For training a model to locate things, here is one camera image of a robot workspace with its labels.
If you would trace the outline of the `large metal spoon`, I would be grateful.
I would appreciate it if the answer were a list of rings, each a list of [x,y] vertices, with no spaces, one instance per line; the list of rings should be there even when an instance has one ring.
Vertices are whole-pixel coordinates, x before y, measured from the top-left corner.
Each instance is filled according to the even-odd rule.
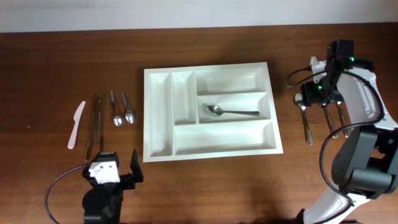
[[[307,107],[304,105],[303,97],[300,93],[295,94],[294,101],[295,101],[295,104],[300,108],[300,111],[302,114],[306,143],[311,146],[311,145],[313,145],[313,136],[312,136],[310,127],[308,125],[307,114],[306,114]]]
[[[245,116],[259,116],[260,112],[258,111],[230,111],[230,110],[223,110],[219,106],[216,105],[206,105],[204,107],[205,112],[212,116],[212,117],[220,117],[221,115],[228,113],[228,114],[240,114]]]

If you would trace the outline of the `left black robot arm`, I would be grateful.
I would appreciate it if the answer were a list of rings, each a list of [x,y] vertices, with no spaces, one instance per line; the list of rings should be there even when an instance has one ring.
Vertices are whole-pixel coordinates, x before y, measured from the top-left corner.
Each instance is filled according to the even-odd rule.
[[[119,173],[116,152],[99,152],[84,166],[82,176],[92,186],[82,200],[85,223],[119,223],[125,190],[133,190],[144,181],[137,151],[133,150],[127,174]]]

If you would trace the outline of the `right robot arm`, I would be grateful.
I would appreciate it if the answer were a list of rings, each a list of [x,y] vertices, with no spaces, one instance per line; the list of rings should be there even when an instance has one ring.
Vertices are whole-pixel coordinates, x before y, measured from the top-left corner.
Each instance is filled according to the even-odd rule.
[[[397,188],[397,123],[376,85],[374,65],[354,56],[352,40],[335,40],[327,58],[312,57],[312,75],[297,82],[301,110],[345,103],[345,120],[332,128],[320,149],[319,166],[327,191],[296,216],[296,223],[342,223],[360,205]]]

